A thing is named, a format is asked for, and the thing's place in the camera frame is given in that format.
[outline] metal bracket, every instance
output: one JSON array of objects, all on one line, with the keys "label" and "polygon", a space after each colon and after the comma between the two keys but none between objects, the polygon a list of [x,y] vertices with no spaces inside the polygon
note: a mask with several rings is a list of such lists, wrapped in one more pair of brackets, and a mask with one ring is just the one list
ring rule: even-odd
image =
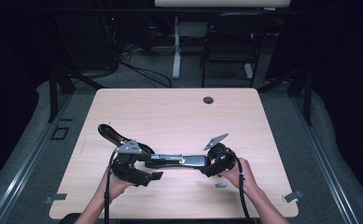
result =
[{"label": "metal bracket", "polygon": [[65,200],[67,194],[54,194],[52,197],[46,197],[43,203],[53,203],[53,201]]},{"label": "metal bracket", "polygon": [[298,201],[298,198],[300,198],[301,196],[303,196],[304,194],[302,193],[302,191],[300,191],[300,189],[298,189],[297,191],[295,192],[292,192],[286,196],[283,196],[283,200],[286,202],[286,203],[290,203],[290,202],[297,202]]},{"label": "metal bracket", "polygon": [[220,141],[222,141],[224,138],[226,138],[228,136],[227,133],[224,133],[218,137],[212,138],[210,140],[210,142],[207,144],[207,146],[204,148],[204,151],[207,149],[210,149],[212,147],[214,147],[216,144],[218,144]]},{"label": "metal bracket", "polygon": [[131,140],[120,147],[115,149],[118,153],[124,154],[143,154],[144,151],[138,146],[138,143],[135,140]]}]

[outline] human arm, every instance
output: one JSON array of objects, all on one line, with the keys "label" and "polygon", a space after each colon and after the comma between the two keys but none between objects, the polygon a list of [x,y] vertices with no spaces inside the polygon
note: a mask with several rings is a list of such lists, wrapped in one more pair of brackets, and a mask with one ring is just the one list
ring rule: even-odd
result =
[{"label": "human arm", "polygon": [[[269,201],[265,192],[259,188],[255,177],[251,171],[251,167],[247,160],[240,158],[240,163],[242,164],[244,173],[244,184],[243,191],[248,197],[251,203],[256,207],[260,220],[263,224],[278,223],[286,224],[289,223],[283,215],[274,207],[274,205]],[[238,166],[234,166],[233,169],[221,172],[222,175],[232,183],[236,188],[239,188],[239,169]]]},{"label": "human arm", "polygon": [[[107,170],[105,170],[105,174],[103,175],[102,181],[100,182],[99,187],[97,188],[96,192],[91,198],[91,201],[89,202],[85,210],[82,212],[81,216],[76,221],[77,224],[96,223],[97,218],[100,216],[103,209],[105,208],[106,180],[107,180]],[[110,176],[109,181],[110,181],[109,182],[110,203],[112,203],[114,199],[118,198],[118,196],[122,194],[126,188],[133,185],[132,183],[123,181],[112,174]]]}]

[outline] gray carpet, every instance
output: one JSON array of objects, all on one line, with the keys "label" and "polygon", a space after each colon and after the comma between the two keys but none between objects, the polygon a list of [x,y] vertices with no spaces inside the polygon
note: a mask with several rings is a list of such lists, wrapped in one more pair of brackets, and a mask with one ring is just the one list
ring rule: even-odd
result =
[{"label": "gray carpet", "polygon": [[[270,60],[271,48],[268,47],[262,58],[258,70],[255,87],[264,84],[263,75]],[[201,70],[199,69],[199,47],[183,48],[181,78],[172,80],[177,88],[200,87]],[[173,69],[173,53],[160,54],[137,50],[132,53],[128,62],[138,67],[154,70],[170,77]],[[58,223],[49,217],[50,204],[43,203],[46,197],[57,192],[63,177],[66,164],[71,156],[78,134],[88,113],[94,90],[79,80],[73,80],[77,91],[72,96],[60,92],[63,107],[60,116],[49,128],[46,121],[49,118],[49,87],[44,83],[37,90],[40,93],[40,102],[23,137],[16,146],[8,160],[6,167],[0,174],[0,203],[7,192],[12,180],[17,175],[30,153],[37,146],[42,147],[33,171],[28,174],[27,183],[17,195],[17,200],[11,204],[8,213],[4,214],[4,223]],[[146,78],[136,74],[129,68],[121,65],[119,70],[107,77],[96,78],[95,81],[109,88],[153,88]],[[295,107],[298,99],[290,99],[284,89],[286,83],[271,93],[260,95],[268,121],[271,125],[274,139],[282,157],[291,188],[300,189],[305,195],[300,198],[298,207],[300,213],[291,218],[291,223],[344,223],[342,214],[336,204],[328,182],[314,154],[314,145],[304,128],[304,120],[299,117],[299,109]],[[333,129],[320,98],[314,94],[313,99],[314,132],[328,155],[336,176],[344,187],[349,202],[356,213],[359,223],[363,223],[363,188],[358,184],[353,173],[344,163],[336,142]],[[53,133],[53,127],[66,127],[69,129],[64,140],[46,140],[40,145],[42,133]],[[122,223],[169,223],[170,221],[122,221]],[[190,220],[188,223],[207,223],[210,221]]]}]

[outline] dark background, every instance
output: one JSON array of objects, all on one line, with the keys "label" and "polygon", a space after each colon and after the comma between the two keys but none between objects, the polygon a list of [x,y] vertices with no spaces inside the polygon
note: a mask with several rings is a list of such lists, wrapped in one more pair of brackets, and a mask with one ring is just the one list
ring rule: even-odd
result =
[{"label": "dark background", "polygon": [[[293,0],[290,10],[333,16],[285,20],[267,77],[281,77],[314,55],[314,90],[332,118],[339,151],[363,186],[363,1]],[[52,62],[76,64],[64,42],[45,17],[32,20],[18,1],[0,1],[0,170],[34,113],[35,88],[49,79]],[[108,56],[108,49],[103,52]]]}]

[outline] human hand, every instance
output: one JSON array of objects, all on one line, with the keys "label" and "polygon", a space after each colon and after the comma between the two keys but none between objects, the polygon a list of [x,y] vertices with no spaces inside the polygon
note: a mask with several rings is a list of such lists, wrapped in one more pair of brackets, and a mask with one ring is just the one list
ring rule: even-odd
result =
[{"label": "human hand", "polygon": [[[106,181],[107,181],[107,169],[105,169],[105,173],[103,175],[102,181],[100,182],[95,195],[100,195],[101,197],[104,196]],[[132,185],[133,185],[133,183],[121,180],[114,174],[111,174],[109,177],[109,201],[110,201],[110,203],[112,203],[112,201],[115,198],[117,198],[120,194],[122,194],[126,188],[128,188],[129,186],[132,186]]]},{"label": "human hand", "polygon": [[[248,189],[256,187],[257,182],[254,178],[253,172],[251,171],[249,162],[244,158],[239,158],[239,161],[242,165],[243,174],[244,174],[244,187]],[[219,175],[226,177],[234,187],[236,187],[237,189],[239,188],[240,171],[237,163],[231,170],[223,171],[219,173]]]}]

